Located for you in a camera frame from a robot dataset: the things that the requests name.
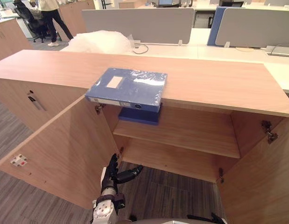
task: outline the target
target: sticker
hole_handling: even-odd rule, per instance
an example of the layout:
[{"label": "sticker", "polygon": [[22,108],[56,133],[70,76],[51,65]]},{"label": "sticker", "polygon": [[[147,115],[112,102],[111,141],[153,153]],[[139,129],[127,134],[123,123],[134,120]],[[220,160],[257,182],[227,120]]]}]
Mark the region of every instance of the sticker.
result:
[{"label": "sticker", "polygon": [[108,88],[114,88],[116,89],[117,86],[120,84],[120,82],[122,81],[123,77],[120,76],[113,76],[113,78],[110,80],[110,82],[108,83],[107,87]]},{"label": "sticker", "polygon": [[92,101],[92,102],[98,102],[98,99],[92,98],[92,97],[89,97],[89,100]]},{"label": "sticker", "polygon": [[112,104],[112,105],[120,106],[120,103],[118,101],[109,100],[109,99],[97,99],[97,100],[99,103],[102,103],[102,104]]},{"label": "sticker", "polygon": [[122,105],[122,106],[131,107],[131,104],[130,104],[130,103],[121,102],[121,105]]}]

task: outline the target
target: office floor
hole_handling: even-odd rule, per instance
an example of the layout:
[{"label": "office floor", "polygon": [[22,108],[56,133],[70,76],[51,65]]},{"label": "office floor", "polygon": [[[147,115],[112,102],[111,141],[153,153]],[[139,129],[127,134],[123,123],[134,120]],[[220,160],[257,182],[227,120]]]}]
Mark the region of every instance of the office floor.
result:
[{"label": "office floor", "polygon": [[[0,103],[0,158],[32,132]],[[134,167],[122,163],[120,170]],[[217,186],[165,171],[144,168],[140,176],[120,185],[127,206],[119,217],[139,219],[186,217],[187,214],[224,216]],[[84,224],[92,211],[35,188],[0,171],[0,223]]]},{"label": "office floor", "polygon": [[61,50],[69,45],[68,42],[57,40],[57,43],[59,43],[59,46],[49,47],[48,43],[51,43],[50,37],[46,37],[46,39],[43,40],[44,43],[42,43],[40,39],[35,40],[35,43],[32,40],[28,40],[28,41],[32,45],[34,50]]}]

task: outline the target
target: cabinet shelf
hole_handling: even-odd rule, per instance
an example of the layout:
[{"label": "cabinet shelf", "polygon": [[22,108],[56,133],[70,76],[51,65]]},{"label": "cabinet shelf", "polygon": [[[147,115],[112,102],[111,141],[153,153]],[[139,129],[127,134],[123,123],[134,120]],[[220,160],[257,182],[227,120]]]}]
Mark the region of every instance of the cabinet shelf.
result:
[{"label": "cabinet shelf", "polygon": [[131,139],[122,155],[125,162],[213,183],[219,177],[216,157],[220,156],[140,139]]},{"label": "cabinet shelf", "polygon": [[119,120],[116,135],[240,158],[228,114],[163,107],[158,126]]}]

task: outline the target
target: door handle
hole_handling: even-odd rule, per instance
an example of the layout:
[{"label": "door handle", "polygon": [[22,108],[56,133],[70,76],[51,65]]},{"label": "door handle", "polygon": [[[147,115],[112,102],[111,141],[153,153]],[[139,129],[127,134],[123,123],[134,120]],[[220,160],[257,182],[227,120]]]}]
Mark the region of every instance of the door handle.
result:
[{"label": "door handle", "polygon": [[32,90],[27,93],[28,99],[31,101],[31,103],[39,110],[39,111],[46,111],[46,109],[43,107],[43,105],[39,102],[38,98],[35,96],[34,92]]},{"label": "door handle", "polygon": [[1,36],[1,34],[0,34],[0,38],[3,39],[3,37]]},{"label": "door handle", "polygon": [[4,35],[4,33],[3,33],[2,31],[0,31],[0,33],[2,34],[3,38],[5,39],[5,35]]}]

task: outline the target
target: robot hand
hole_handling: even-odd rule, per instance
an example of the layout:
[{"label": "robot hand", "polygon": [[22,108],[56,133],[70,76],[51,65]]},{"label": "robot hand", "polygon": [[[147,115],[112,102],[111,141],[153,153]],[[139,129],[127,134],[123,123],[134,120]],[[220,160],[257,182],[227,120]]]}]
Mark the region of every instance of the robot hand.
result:
[{"label": "robot hand", "polygon": [[125,197],[118,194],[117,184],[126,183],[140,174],[143,166],[139,165],[118,173],[117,156],[114,154],[109,165],[103,169],[101,179],[101,196],[93,201],[92,224],[113,224],[116,222],[118,210],[125,207]]}]

